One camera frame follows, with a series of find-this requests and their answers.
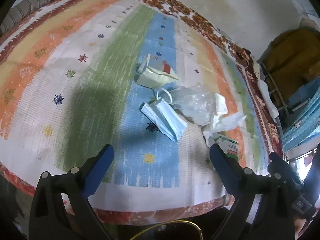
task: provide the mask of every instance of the trash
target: trash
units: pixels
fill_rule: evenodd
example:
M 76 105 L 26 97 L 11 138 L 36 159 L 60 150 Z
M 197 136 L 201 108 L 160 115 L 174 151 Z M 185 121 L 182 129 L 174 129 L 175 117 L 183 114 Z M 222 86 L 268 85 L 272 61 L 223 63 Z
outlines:
M 150 54 L 146 55 L 137 72 L 140 74 L 137 84 L 152 89 L 159 89 L 165 84 L 179 80 L 166 61 L 160 62 L 155 57 L 151 58 Z
M 169 103 L 166 101 L 166 103 L 168 103 L 169 105 L 172 104 L 172 96 L 171 94 L 164 88 L 160 88 L 163 92 L 165 92 L 167 94 L 167 96 L 169 97 Z M 156 99 L 159 99 L 159 90 L 156 93 Z
M 213 144 L 217 143 L 223 152 L 231 158 L 234 158 L 239 162 L 238 158 L 238 142 L 227 136 L 214 133 L 208 139 L 206 139 L 207 146 L 210 148 Z M 209 168 L 213 171 L 216 171 L 212 163 L 208 163 Z
M 279 112 L 278 112 L 278 109 L 276 108 L 276 106 L 273 104 L 273 102 L 270 99 L 268 85 L 264 81 L 259 80 L 258 87 L 259 87 L 260 92 L 262 94 L 262 97 L 267 105 L 267 108 L 269 110 L 271 117 L 273 119 L 277 118 L 279 116 Z
M 179 109 L 186 117 L 198 125 L 206 125 L 213 114 L 227 114 L 224 96 L 207 92 L 202 86 L 181 86 L 171 90 L 172 107 Z
M 223 117 L 222 115 L 212 115 L 210 124 L 203 130 L 203 135 L 208 139 L 213 133 L 233 130 L 241 125 L 246 117 L 246 115 L 243 115 L 240 112 L 226 117 Z
M 180 139 L 188 125 L 162 98 L 158 98 L 150 105 L 145 103 L 141 112 L 159 128 L 160 132 L 175 142 Z

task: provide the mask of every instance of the blue cloth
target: blue cloth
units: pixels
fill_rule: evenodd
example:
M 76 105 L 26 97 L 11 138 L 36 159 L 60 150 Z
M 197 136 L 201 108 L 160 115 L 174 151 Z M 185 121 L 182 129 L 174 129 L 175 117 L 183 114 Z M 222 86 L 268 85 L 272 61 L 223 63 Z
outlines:
M 284 152 L 289 151 L 307 138 L 320 132 L 320 87 L 318 87 L 311 101 L 299 114 L 294 124 L 284 133 Z
M 313 98 L 318 88 L 320 87 L 320 76 L 315 78 L 313 81 L 308 84 L 301 86 L 298 90 L 290 96 L 288 100 L 288 107 L 292 108 L 302 102 L 308 100 L 309 98 Z

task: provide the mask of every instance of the cable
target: cable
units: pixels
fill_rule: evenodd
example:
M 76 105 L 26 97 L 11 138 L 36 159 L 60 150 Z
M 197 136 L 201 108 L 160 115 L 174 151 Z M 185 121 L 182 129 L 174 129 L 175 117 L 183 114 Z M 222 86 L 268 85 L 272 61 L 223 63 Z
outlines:
M 169 222 L 164 222 L 164 223 L 161 223 L 161 224 L 157 224 L 157 225 L 153 225 L 145 230 L 142 230 L 141 232 L 137 233 L 135 236 L 133 236 L 132 238 L 130 238 L 130 240 L 135 240 L 137 239 L 137 237 L 141 236 L 143 233 L 153 229 L 153 228 L 156 228 L 156 227 L 160 227 L 160 226 L 163 226 L 163 225 L 167 225 L 167 224 L 173 224 L 173 223 L 184 223 L 184 224 L 189 224 L 193 227 L 195 227 L 198 232 L 199 232 L 199 235 L 200 235 L 200 240 L 203 240 L 203 236 L 202 236 L 202 231 L 200 229 L 200 227 L 193 223 L 193 222 L 190 222 L 190 221 L 186 221 L 186 220 L 174 220 L 174 221 L 169 221 Z

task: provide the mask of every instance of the small box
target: small box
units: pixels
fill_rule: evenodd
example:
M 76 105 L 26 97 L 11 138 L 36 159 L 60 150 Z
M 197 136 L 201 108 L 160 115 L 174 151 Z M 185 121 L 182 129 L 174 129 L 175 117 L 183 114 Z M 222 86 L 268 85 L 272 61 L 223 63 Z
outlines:
M 236 140 L 224 135 L 219 135 L 215 141 L 228 157 L 234 158 L 237 162 L 239 162 L 238 142 Z

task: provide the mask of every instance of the yellow object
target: yellow object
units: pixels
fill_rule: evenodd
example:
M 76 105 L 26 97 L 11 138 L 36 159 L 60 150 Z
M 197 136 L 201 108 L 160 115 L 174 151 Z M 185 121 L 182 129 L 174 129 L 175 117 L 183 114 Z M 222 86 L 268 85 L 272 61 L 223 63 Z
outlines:
M 52 126 L 51 125 L 45 126 L 44 129 L 43 129 L 43 133 L 44 133 L 44 136 L 46 136 L 46 137 L 52 136 L 52 133 L 53 133 Z
M 139 236 L 141 236 L 143 233 L 153 229 L 153 228 L 157 228 L 157 227 L 160 227 L 160 226 L 163 226 L 163 225 L 168 225 L 168 224 L 173 224 L 173 223 L 185 223 L 185 224 L 189 224 L 193 227 L 195 227 L 198 232 L 199 232 L 199 240 L 203 240 L 203 236 L 202 236 L 202 231 L 200 229 L 200 227 L 193 223 L 193 222 L 190 222 L 190 221 L 186 221 L 186 220 L 174 220 L 174 221 L 169 221 L 169 222 L 164 222 L 164 223 L 161 223 L 161 224 L 157 224 L 157 225 L 154 225 L 154 226 L 151 226 L 145 230 L 142 230 L 141 232 L 137 233 L 134 237 L 130 238 L 130 240 L 135 240 L 137 239 Z
M 151 153 L 146 153 L 143 157 L 143 162 L 152 164 L 155 162 L 155 156 Z
M 263 60 L 279 91 L 287 101 L 297 89 L 320 75 L 320 34 L 305 28 L 282 33 L 270 43 Z M 266 78 L 269 90 L 274 87 Z M 273 93 L 276 105 L 282 105 Z

